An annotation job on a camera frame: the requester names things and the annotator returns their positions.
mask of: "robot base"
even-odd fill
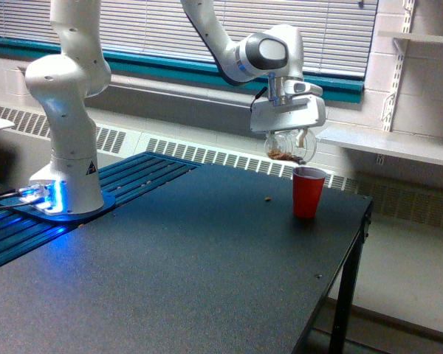
[[[53,223],[87,223],[107,213],[108,211],[114,209],[116,203],[115,197],[107,192],[102,192],[102,196],[103,196],[103,206],[100,209],[95,210],[94,212],[87,212],[85,214],[46,215],[30,205],[17,206],[14,207],[13,209],[16,212],[25,214],[31,218],[43,221],[51,221]],[[0,205],[4,207],[20,203],[21,201],[19,198],[8,198],[0,201]]]

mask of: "red cup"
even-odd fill
[[[294,169],[292,197],[295,216],[304,219],[315,217],[325,177],[326,173],[318,168],[300,166]]]

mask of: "black cable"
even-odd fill
[[[254,96],[254,99],[253,99],[253,101],[251,102],[251,105],[250,105],[250,112],[253,112],[253,105],[254,105],[254,102],[259,98],[259,97],[261,97],[262,95],[263,95],[263,93],[264,92],[266,92],[267,91],[267,87],[265,86],[265,87],[263,87],[255,96]]]
[[[4,205],[4,206],[0,206],[0,210],[3,209],[12,209],[12,208],[16,208],[16,207],[24,207],[26,205],[30,205],[30,204],[36,204],[36,201],[28,201],[27,203],[20,203],[20,204],[13,204],[13,205]]]
[[[1,194],[0,200],[5,199],[5,198],[9,198],[9,197],[16,197],[17,195],[20,195],[20,192],[10,192],[10,193]]]

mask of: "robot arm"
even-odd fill
[[[49,186],[46,201],[35,204],[37,209],[48,215],[84,214],[103,205],[95,123],[83,102],[103,91],[111,77],[100,46],[100,0],[52,0],[50,18],[61,54],[32,62],[25,79],[47,114],[51,162],[31,177],[30,184]]]
[[[303,81],[303,44],[298,29],[282,24],[235,43],[216,18],[213,0],[181,3],[228,83],[239,85],[267,75],[268,99],[253,105],[253,132],[271,135],[324,124],[322,88]]]

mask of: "window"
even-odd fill
[[[50,0],[0,0],[0,37],[58,43],[49,25]],[[304,71],[363,78],[377,0],[215,0],[234,41],[274,24],[303,36]],[[104,49],[213,62],[179,0],[102,0]]]

